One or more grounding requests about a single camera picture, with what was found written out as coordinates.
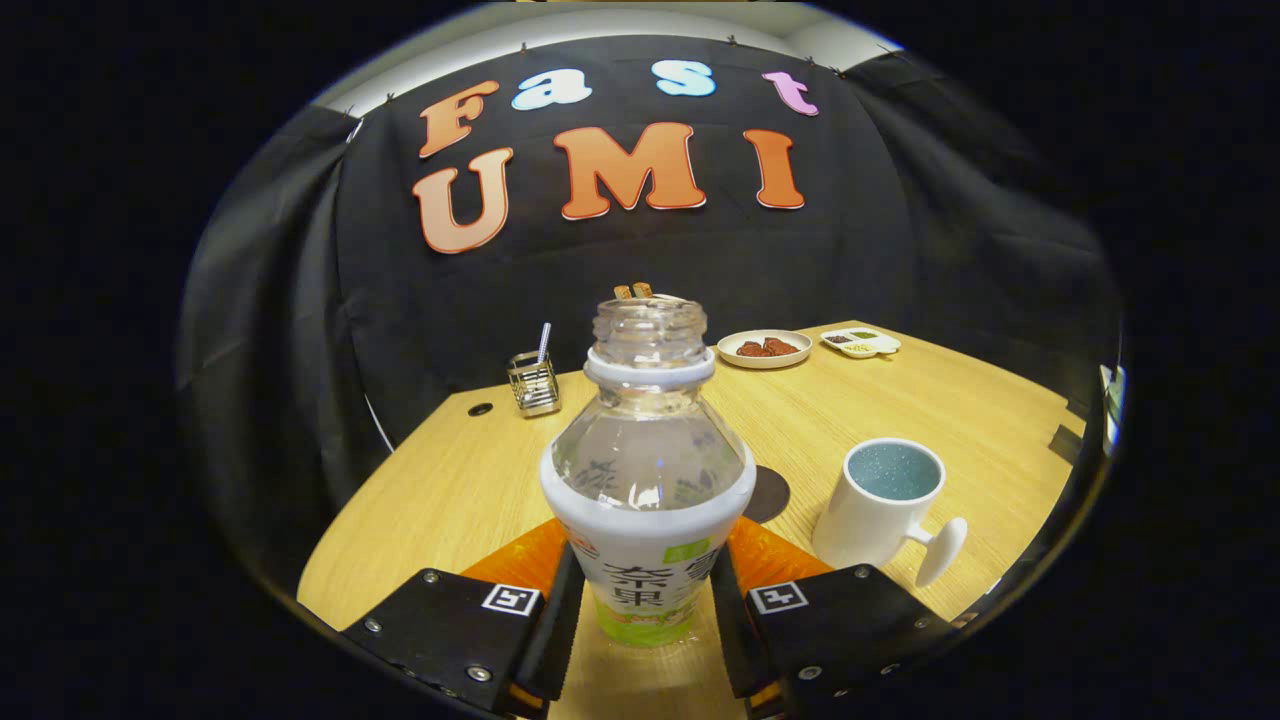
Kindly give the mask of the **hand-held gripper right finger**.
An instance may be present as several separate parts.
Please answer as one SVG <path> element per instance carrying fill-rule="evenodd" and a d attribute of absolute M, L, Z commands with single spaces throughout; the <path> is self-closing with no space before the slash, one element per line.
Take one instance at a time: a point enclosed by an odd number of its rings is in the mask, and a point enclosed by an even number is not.
<path fill-rule="evenodd" d="M 710 570 L 733 694 L 751 719 L 886 719 L 959 629 L 872 565 L 835 569 L 740 518 Z"/>

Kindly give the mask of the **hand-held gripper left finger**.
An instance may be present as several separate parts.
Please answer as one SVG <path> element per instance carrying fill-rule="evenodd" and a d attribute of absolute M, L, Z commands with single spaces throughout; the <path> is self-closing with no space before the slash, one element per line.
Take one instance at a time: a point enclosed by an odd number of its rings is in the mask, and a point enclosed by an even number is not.
<path fill-rule="evenodd" d="M 564 688 L 584 573 L 548 520 L 471 568 L 422 568 L 343 632 L 471 717 L 544 719 Z"/>

